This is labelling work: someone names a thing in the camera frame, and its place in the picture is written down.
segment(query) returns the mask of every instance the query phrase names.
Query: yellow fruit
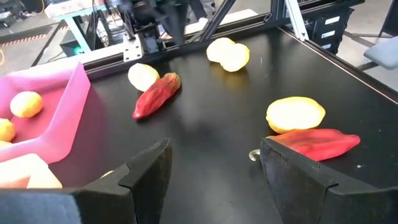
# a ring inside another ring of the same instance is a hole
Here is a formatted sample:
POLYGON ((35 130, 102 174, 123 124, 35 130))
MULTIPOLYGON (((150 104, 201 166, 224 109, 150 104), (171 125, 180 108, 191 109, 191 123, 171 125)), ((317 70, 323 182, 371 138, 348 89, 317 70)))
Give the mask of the yellow fruit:
POLYGON ((322 122, 325 113, 325 109, 315 100, 293 96, 271 103, 266 120, 275 132, 283 134, 295 129, 315 128, 322 122))
POLYGON ((211 62, 220 63, 228 48, 234 45, 231 39, 222 37, 213 41, 206 49, 207 58, 211 62))
POLYGON ((234 44, 228 47, 220 64, 228 72, 236 72, 243 68, 250 59, 250 50, 243 44, 234 44))
POLYGON ((130 83, 139 91, 147 91, 156 80, 160 79, 159 73, 149 65, 137 63, 129 69, 130 83))
POLYGON ((12 146, 12 143, 11 143, 11 142, 0 141, 0 150, 1 150, 1 149, 5 149, 5 148, 7 148, 7 147, 9 147, 9 146, 12 146))
POLYGON ((36 92, 23 91, 18 93, 10 104, 13 115, 18 118, 31 118, 43 108, 43 98, 36 92))
POLYGON ((12 124, 8 119, 0 118, 0 142, 11 142, 11 140, 15 137, 15 133, 14 124, 12 124))

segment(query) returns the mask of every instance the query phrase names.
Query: green light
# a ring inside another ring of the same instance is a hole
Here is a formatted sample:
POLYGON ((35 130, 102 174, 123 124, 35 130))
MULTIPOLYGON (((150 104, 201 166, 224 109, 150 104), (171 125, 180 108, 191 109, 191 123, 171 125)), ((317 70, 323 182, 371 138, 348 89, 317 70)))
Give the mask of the green light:
POLYGON ((73 52, 75 53, 75 55, 79 55, 79 54, 84 54, 85 53, 81 47, 75 47, 73 52))

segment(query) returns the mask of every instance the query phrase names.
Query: black table surface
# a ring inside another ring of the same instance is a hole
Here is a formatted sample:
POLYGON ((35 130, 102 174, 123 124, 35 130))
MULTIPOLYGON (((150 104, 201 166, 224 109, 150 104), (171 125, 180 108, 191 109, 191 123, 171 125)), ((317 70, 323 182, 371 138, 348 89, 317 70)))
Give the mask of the black table surface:
POLYGON ((132 119, 140 93, 127 72, 94 81, 70 155, 50 166, 55 175, 65 187, 80 187, 170 137, 172 176, 161 223, 282 223, 248 153, 275 134, 264 117, 269 104, 307 96, 326 109, 320 128, 362 139, 324 164, 376 187, 398 185, 394 102, 279 29, 238 42, 251 49, 251 59, 237 73, 210 63, 204 50, 153 65, 162 75, 177 72, 182 89, 140 122, 132 119))

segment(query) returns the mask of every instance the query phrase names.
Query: red bell pepper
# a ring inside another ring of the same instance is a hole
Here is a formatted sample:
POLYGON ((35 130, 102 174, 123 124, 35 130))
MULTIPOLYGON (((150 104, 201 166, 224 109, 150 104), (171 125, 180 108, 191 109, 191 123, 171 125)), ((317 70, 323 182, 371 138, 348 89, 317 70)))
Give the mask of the red bell pepper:
POLYGON ((343 134, 335 129, 296 130, 268 138, 314 161, 340 156, 361 141, 357 135, 343 134))
POLYGON ((149 87, 137 100, 136 109, 132 117, 134 119, 149 116, 159 109, 166 100, 174 95, 180 88, 181 80, 176 73, 167 73, 163 78, 149 87))

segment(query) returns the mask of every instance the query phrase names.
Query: orange object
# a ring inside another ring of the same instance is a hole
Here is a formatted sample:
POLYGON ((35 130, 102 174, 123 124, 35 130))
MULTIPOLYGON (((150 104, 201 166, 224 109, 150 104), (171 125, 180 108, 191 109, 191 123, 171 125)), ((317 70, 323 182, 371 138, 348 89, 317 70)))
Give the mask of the orange object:
POLYGON ((60 189, 62 184, 36 154, 0 163, 0 188, 60 189))

